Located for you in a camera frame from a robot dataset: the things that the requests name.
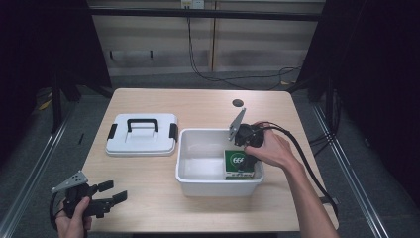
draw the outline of black curtain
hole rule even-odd
[[[0,77],[2,164],[25,130],[40,88],[56,75],[70,100],[76,84],[111,87],[91,16],[64,14],[45,7],[87,7],[85,0],[1,1]]]
[[[339,2],[327,1],[326,13],[343,13]],[[354,6],[350,21],[318,25],[299,79],[318,73],[308,80],[312,100],[332,79],[345,110],[420,206],[420,6],[392,0]]]

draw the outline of wall outlet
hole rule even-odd
[[[192,9],[192,0],[181,0],[181,9]]]
[[[193,9],[204,9],[204,0],[192,0]]]

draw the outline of black cable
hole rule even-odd
[[[258,131],[264,131],[264,130],[277,130],[280,131],[281,133],[283,133],[284,135],[286,135],[294,144],[294,146],[297,149],[297,152],[299,153],[300,158],[302,159],[302,162],[306,168],[306,170],[308,171],[309,175],[311,176],[312,180],[315,182],[315,184],[317,185],[317,187],[319,188],[319,190],[322,192],[322,194],[324,194],[324,196],[328,199],[329,203],[332,205],[333,209],[334,209],[334,213],[336,214],[336,216],[338,217],[338,208],[337,208],[337,204],[334,202],[333,198],[330,196],[330,194],[327,192],[327,190],[325,190],[325,188],[321,185],[321,182],[318,181],[318,179],[316,178],[315,174],[313,173],[308,160],[306,159],[305,154],[303,153],[302,148],[300,147],[299,143],[297,142],[296,138],[294,138],[294,136],[287,130],[283,129],[282,127],[271,123],[271,122],[261,122],[261,124],[263,123],[268,123],[270,125],[273,126],[268,126],[268,127],[261,127],[259,129],[257,129],[256,131],[254,131],[252,134],[246,136],[246,137],[251,137],[253,136],[256,132]]]
[[[62,208],[62,209],[60,209],[58,212],[56,212],[54,217],[56,218],[56,216],[57,216],[60,212],[62,212],[62,211],[64,211],[64,208]]]
[[[334,118],[333,118],[333,125],[330,132],[327,134],[321,135],[314,140],[309,141],[309,144],[311,147],[315,147],[326,142],[326,144],[317,153],[314,154],[314,157],[317,156],[322,150],[324,150],[334,138],[336,138],[336,135],[338,134],[338,131],[339,131],[339,125],[340,125],[340,120],[341,120],[341,108],[342,108],[342,102],[336,92],[334,95],[335,112],[334,112]]]
[[[190,20],[190,18],[187,18],[187,25],[188,25],[189,60],[190,60],[191,68],[198,76],[200,76],[201,78],[204,78],[206,80],[213,81],[213,82],[225,82],[225,83],[227,83],[231,86],[239,87],[239,88],[242,88],[242,89],[245,89],[245,90],[253,90],[252,88],[246,88],[246,87],[240,86],[238,84],[232,83],[229,80],[244,79],[244,78],[271,78],[271,77],[277,77],[278,76],[279,77],[278,83],[276,83],[274,86],[272,86],[270,88],[264,89],[264,90],[273,90],[281,84],[281,76],[282,75],[291,73],[291,72],[293,72],[297,69],[301,69],[301,66],[284,67],[284,68],[280,69],[277,74],[271,74],[271,75],[236,76],[236,77],[226,77],[226,78],[205,76],[198,70],[197,65],[195,63],[194,50],[193,50],[193,47],[192,47],[192,40],[191,40],[191,20]]]
[[[55,201],[56,195],[57,195],[57,192],[55,192],[55,193],[52,195],[52,199],[50,200],[50,223],[52,224],[52,228],[53,228],[54,230],[57,230],[57,229],[56,229],[56,223],[55,223],[55,215],[54,215],[54,213],[53,213],[53,204],[54,204],[54,201]]]
[[[314,153],[314,157],[318,156],[318,154],[321,153],[329,144],[330,144],[330,141],[325,143],[325,145],[322,146],[321,149],[319,149],[317,152]]]

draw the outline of white lid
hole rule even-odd
[[[170,156],[177,141],[176,124],[173,114],[119,114],[106,152],[110,156]]]

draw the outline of black handle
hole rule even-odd
[[[154,123],[155,132],[158,131],[158,121],[157,119],[128,119],[127,126],[129,127],[129,132],[132,132],[131,124],[132,123]]]

